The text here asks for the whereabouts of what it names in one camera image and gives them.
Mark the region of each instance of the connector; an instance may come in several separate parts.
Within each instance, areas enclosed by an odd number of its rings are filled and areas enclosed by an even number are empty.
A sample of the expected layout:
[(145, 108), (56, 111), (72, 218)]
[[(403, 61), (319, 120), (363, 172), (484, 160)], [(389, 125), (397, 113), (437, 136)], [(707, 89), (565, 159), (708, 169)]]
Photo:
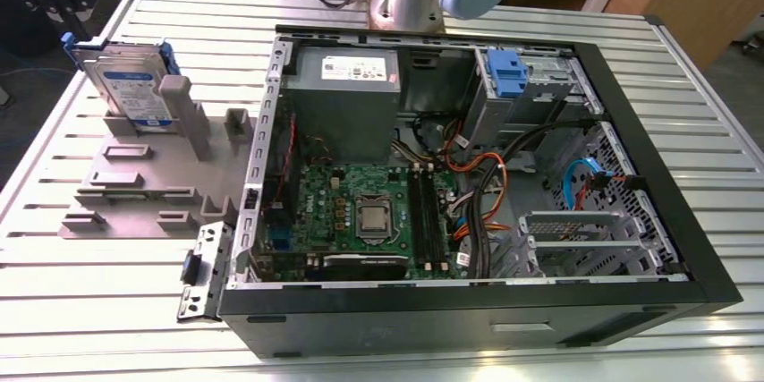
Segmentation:
[(496, 96), (517, 98), (528, 86), (528, 67), (513, 50), (489, 49), (487, 66), (496, 84)]
[(595, 191), (604, 191), (611, 183), (612, 179), (612, 172), (601, 171), (595, 172), (591, 176), (587, 177), (587, 188)]

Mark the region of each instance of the aluminum table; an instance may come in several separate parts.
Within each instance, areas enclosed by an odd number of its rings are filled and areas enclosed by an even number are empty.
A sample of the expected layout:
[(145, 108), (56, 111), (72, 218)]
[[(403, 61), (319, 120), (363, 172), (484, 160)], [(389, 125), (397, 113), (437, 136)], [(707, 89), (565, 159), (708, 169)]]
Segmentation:
[[(364, 28), (365, 5), (121, 0), (104, 36), (165, 37), (208, 115), (257, 114), (277, 23)], [(755, 380), (764, 374), (764, 156), (660, 25), (497, 8), (448, 32), (599, 44), (745, 301), (604, 348), (261, 361), (224, 324), (176, 324), (187, 240), (64, 240), (108, 133), (80, 72), (0, 194), (0, 376), (64, 380)]]

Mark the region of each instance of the ventilation grille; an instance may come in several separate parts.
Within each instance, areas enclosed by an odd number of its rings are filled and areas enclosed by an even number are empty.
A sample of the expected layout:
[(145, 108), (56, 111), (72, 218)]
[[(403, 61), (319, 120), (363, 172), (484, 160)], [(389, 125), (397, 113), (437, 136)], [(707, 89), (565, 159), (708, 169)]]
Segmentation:
[[(597, 160), (597, 163), (603, 169), (612, 171), (619, 176), (624, 176), (625, 173), (621, 168), (621, 163), (619, 162), (619, 158), (612, 149), (611, 142), (608, 141), (604, 132), (600, 130), (597, 133), (591, 133), (589, 136), (587, 136), (587, 138), (584, 138), (584, 140), (581, 141), (581, 143), (584, 144), (583, 146), (587, 148), (587, 154), (579, 154), (579, 156), (593, 157)], [(580, 166), (576, 169), (576, 173), (571, 181), (573, 183), (573, 195), (576, 195), (580, 189), (581, 182), (585, 181), (588, 174), (589, 171), (585, 166)], [(552, 196), (553, 196), (555, 207), (559, 210), (567, 210), (563, 198), (563, 185), (560, 181), (557, 181), (557, 183), (553, 184)], [(640, 205), (636, 193), (633, 191), (627, 190), (623, 187), (621, 182), (611, 181), (604, 191), (589, 191), (584, 199), (584, 210), (620, 211), (624, 213), (624, 215), (639, 218), (644, 224), (644, 233), (640, 234), (640, 241), (664, 243), (657, 232), (656, 223), (653, 222), (653, 219), (651, 218), (649, 214)], [(657, 256), (664, 263), (677, 260), (671, 250), (667, 249), (667, 247), (663, 245), (660, 249), (657, 249)], [(599, 270), (605, 268), (608, 266), (608, 263), (611, 263), (612, 260), (616, 258), (617, 255), (615, 254), (611, 255), (593, 268), (591, 268), (587, 271), (585, 275), (591, 276), (592, 274), (597, 273)], [(581, 258), (579, 259), (576, 266), (587, 262), (588, 258)], [(644, 269), (644, 272), (645, 273), (653, 272), (661, 275), (665, 274), (664, 267), (665, 264), (663, 265), (663, 267), (657, 267), (651, 260), (649, 267)]]

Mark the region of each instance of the sticker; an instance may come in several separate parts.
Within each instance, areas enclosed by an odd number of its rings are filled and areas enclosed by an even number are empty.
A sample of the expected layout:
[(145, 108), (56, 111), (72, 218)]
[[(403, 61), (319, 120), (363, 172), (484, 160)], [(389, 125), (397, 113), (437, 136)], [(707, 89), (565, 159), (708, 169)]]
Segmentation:
[(161, 127), (172, 123), (165, 101), (153, 93), (153, 75), (143, 72), (104, 72), (111, 95), (124, 114), (144, 126)]
[(460, 252), (456, 254), (456, 265), (460, 267), (469, 267), (469, 254)]
[(340, 81), (387, 81), (384, 59), (375, 57), (324, 57), (321, 79)]
[(464, 136), (461, 136), (460, 134), (457, 134), (456, 136), (453, 136), (453, 141), (456, 142), (456, 144), (463, 147), (464, 149), (467, 149), (467, 145), (469, 145), (469, 141), (467, 140), (467, 138)]

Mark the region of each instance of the green circuit board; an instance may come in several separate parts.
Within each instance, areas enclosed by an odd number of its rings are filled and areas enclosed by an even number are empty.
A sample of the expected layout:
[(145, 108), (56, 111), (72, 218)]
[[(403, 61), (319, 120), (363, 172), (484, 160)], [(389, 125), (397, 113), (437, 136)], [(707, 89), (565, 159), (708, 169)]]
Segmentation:
[[(447, 271), (417, 267), (408, 208), (408, 169), (384, 166), (307, 166), (303, 168), (297, 223), (292, 228), (291, 250), (296, 252), (387, 252), (409, 258), (408, 279), (461, 278), (449, 252), (445, 219), (440, 219)], [(451, 172), (433, 173), (440, 197), (453, 192)], [(368, 244), (357, 237), (359, 199), (381, 196), (389, 201), (393, 236)], [(281, 280), (295, 274), (283, 273)]]

